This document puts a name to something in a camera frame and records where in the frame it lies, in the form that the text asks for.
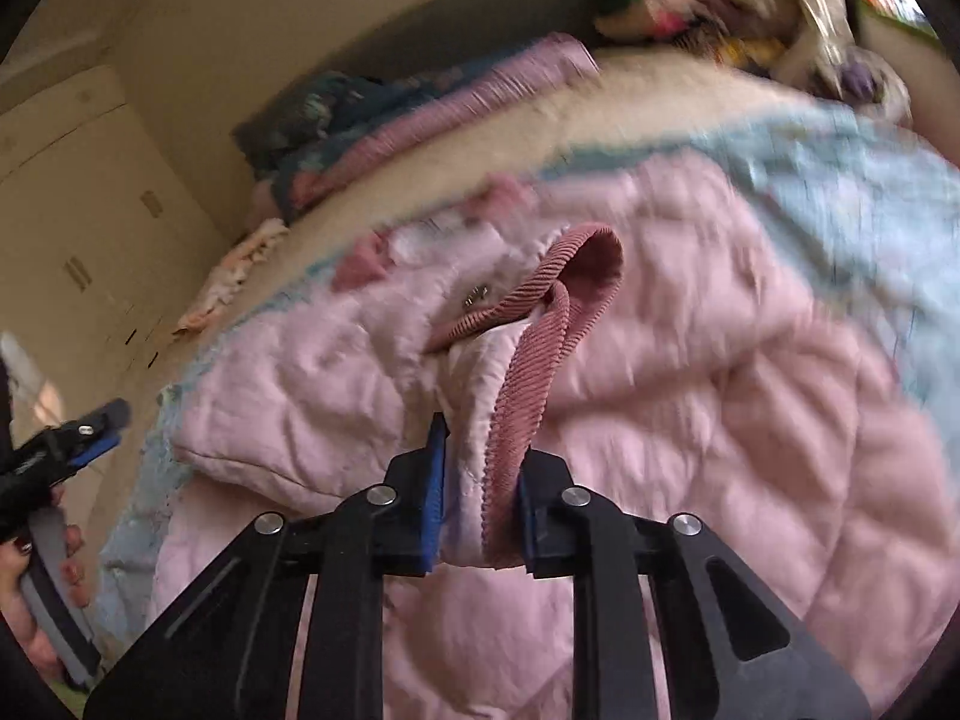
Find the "left hand with painted nails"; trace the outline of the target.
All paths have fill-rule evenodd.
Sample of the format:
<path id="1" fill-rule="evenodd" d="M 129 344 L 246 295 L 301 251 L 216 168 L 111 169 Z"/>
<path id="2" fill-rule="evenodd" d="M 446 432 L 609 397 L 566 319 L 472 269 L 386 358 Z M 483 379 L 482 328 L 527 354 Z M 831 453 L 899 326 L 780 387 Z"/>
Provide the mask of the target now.
<path id="1" fill-rule="evenodd" d="M 2 621 L 11 639 L 48 683 L 86 689 L 99 655 L 80 611 L 89 605 L 83 534 L 70 525 L 62 488 L 2 543 Z"/>

